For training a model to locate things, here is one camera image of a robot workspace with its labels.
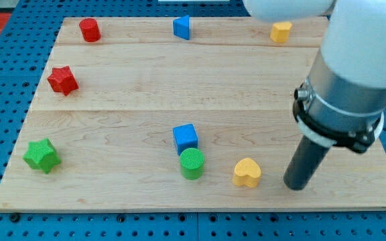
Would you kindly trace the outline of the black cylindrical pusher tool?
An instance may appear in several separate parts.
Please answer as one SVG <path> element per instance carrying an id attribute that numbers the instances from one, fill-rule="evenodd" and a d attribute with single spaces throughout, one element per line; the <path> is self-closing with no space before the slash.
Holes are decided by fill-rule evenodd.
<path id="1" fill-rule="evenodd" d="M 303 136 L 285 170 L 284 183 L 295 191 L 304 189 L 329 150 Z"/>

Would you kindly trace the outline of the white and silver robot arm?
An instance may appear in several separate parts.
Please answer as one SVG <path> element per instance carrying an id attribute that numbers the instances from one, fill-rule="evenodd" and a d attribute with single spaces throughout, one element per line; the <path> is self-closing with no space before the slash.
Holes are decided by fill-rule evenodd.
<path id="1" fill-rule="evenodd" d="M 283 180 L 305 188 L 331 147 L 364 153 L 381 134 L 386 108 L 386 0 L 244 0 L 264 22 L 329 15 L 308 77 L 294 92 L 303 137 Z"/>

